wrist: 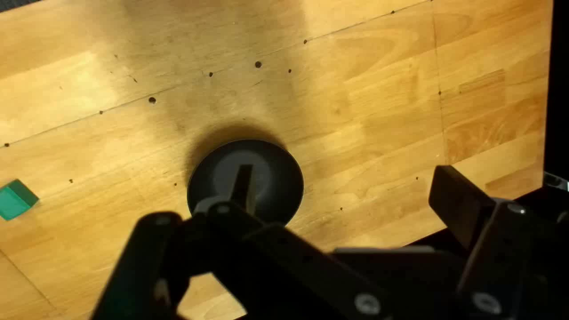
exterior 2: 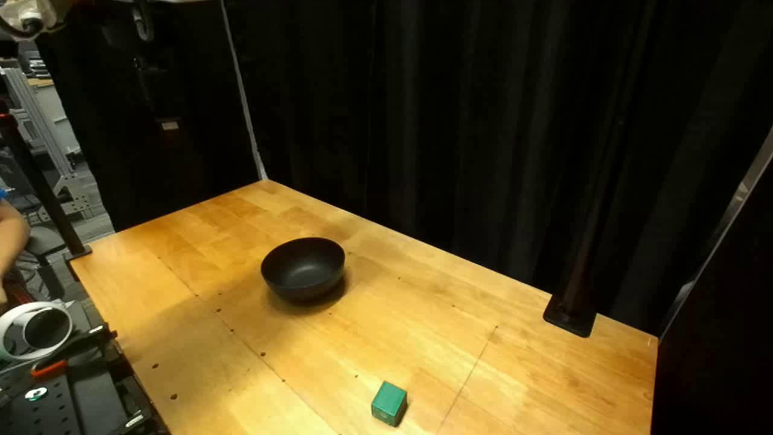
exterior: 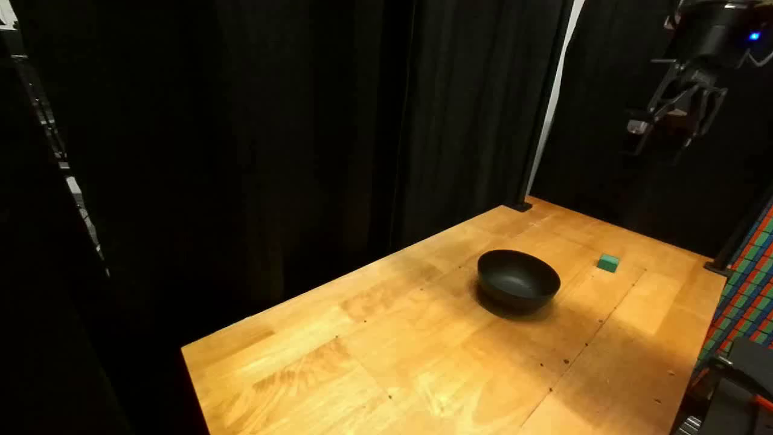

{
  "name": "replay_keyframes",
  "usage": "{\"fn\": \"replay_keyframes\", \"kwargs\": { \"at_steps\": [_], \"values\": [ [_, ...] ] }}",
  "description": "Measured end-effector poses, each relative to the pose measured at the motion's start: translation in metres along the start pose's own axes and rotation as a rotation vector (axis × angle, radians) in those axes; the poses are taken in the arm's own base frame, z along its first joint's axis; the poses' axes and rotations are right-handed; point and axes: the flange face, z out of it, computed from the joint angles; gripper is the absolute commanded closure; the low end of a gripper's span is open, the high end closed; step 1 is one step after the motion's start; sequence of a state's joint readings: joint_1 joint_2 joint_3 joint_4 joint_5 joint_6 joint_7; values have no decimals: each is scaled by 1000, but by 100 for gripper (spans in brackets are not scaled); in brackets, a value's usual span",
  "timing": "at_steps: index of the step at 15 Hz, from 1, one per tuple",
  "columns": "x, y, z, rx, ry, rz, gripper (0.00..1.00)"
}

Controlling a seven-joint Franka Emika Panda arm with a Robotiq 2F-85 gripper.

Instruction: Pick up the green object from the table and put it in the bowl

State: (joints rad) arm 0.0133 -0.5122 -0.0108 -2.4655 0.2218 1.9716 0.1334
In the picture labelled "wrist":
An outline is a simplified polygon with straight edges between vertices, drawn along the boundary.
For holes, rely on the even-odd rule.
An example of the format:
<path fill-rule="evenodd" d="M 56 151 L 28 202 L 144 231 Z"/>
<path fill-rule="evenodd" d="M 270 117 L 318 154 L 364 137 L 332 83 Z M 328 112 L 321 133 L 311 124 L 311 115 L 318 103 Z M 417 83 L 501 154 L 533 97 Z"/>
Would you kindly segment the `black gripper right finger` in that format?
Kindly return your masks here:
<path fill-rule="evenodd" d="M 490 197 L 451 165 L 428 204 L 464 249 L 455 300 L 467 320 L 569 320 L 567 193 L 542 185 Z"/>

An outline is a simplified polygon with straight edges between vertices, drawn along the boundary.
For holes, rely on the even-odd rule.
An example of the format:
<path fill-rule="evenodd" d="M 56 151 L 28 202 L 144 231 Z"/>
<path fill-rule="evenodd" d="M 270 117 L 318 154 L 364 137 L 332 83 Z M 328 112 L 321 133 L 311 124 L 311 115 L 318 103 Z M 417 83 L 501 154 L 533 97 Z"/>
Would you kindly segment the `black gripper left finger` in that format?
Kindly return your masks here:
<path fill-rule="evenodd" d="M 391 320 L 389 293 L 284 225 L 248 213 L 252 169 L 199 211 L 136 220 L 90 320 L 181 320 L 190 279 L 211 273 L 245 309 L 241 320 Z"/>

